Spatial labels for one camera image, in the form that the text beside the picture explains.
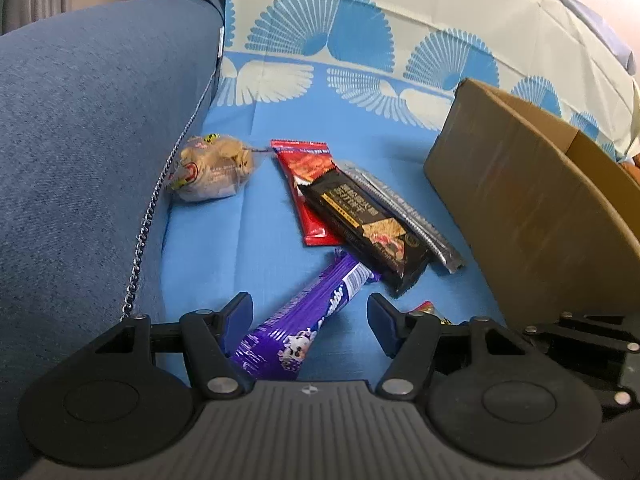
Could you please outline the small red yellow candy bar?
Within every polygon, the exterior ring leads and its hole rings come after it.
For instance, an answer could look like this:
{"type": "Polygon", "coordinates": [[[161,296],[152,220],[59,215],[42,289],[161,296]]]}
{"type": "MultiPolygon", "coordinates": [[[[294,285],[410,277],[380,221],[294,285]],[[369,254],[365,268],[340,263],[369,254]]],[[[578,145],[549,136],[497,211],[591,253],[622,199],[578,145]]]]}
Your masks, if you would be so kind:
{"type": "Polygon", "coordinates": [[[434,307],[434,304],[431,303],[431,301],[422,302],[420,306],[417,306],[416,308],[412,309],[409,312],[409,315],[412,316],[413,318],[420,318],[420,316],[423,316],[423,315],[433,315],[435,318],[439,319],[439,322],[441,322],[442,325],[451,325],[451,321],[448,320],[448,318],[445,318],[442,314],[440,314],[434,307]]]}

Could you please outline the purple milk candy bar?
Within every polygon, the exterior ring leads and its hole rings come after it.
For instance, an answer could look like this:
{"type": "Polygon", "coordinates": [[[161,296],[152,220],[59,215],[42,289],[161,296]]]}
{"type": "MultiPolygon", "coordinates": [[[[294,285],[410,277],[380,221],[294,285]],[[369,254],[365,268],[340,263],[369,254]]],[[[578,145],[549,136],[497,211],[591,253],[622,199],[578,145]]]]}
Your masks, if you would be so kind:
{"type": "Polygon", "coordinates": [[[349,252],[337,249],[329,266],[243,337],[231,361],[255,379],[296,379],[324,322],[379,279],[349,252]]]}

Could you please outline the black chocolate bar packet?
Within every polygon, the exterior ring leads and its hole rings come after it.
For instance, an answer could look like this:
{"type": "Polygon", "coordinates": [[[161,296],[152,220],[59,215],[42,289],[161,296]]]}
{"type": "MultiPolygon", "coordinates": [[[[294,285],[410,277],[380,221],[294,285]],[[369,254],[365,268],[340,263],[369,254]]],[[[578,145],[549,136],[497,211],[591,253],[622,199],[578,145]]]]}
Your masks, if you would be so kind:
{"type": "Polygon", "coordinates": [[[344,172],[334,168],[298,187],[306,204],[396,297],[419,281],[434,255],[416,232],[344,172]]]}

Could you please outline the silver foil stick packet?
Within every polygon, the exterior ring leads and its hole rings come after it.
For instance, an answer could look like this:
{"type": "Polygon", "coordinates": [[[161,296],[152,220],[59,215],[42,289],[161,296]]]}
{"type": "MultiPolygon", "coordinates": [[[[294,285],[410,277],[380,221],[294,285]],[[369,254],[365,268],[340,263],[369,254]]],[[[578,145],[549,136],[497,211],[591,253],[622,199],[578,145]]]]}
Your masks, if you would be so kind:
{"type": "Polygon", "coordinates": [[[335,166],[407,223],[420,240],[423,240],[434,252],[450,274],[458,272],[465,266],[462,255],[449,243],[449,240],[387,184],[348,160],[340,160],[335,163],[335,166]]]}

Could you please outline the clear bag of peanuts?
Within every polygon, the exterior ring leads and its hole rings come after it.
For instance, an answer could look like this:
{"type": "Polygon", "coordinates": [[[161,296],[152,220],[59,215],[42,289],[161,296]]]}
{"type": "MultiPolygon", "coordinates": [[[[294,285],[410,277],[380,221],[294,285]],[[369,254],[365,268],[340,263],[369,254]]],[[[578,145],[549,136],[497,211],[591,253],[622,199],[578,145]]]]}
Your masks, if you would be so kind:
{"type": "Polygon", "coordinates": [[[238,194],[273,148],[254,148],[225,134],[186,141],[167,181],[168,191],[186,203],[221,200],[238,194]]]}

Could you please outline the brown cardboard box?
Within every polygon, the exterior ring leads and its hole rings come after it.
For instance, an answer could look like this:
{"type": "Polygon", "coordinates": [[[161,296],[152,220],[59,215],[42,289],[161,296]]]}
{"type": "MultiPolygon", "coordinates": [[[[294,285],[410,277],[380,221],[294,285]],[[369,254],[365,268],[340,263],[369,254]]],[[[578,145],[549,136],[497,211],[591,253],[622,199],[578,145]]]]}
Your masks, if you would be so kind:
{"type": "Polygon", "coordinates": [[[467,79],[424,164],[510,327],[639,309],[639,185],[578,128],[467,79]]]}

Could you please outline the blue fan-pattern sofa cover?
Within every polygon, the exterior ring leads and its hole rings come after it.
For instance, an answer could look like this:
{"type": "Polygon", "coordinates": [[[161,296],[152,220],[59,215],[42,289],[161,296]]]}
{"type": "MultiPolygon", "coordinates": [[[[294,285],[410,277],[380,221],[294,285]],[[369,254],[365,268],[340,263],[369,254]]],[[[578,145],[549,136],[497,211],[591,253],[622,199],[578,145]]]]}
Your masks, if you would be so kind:
{"type": "MultiPolygon", "coordinates": [[[[614,160],[639,153],[637,84],[562,0],[226,0],[226,9],[220,85],[202,133],[256,148],[324,142],[421,211],[467,264],[455,274],[430,264],[397,301],[401,310],[431,300],[454,323],[501,318],[422,169],[460,80],[539,105],[614,160]]],[[[333,248],[305,245],[294,204],[268,157],[235,196],[172,206],[160,271],[168,321],[249,292],[258,324],[311,281],[333,248]]],[[[382,375],[388,361],[366,301],[386,290],[372,285],[322,328],[300,378],[382,375]]]]}

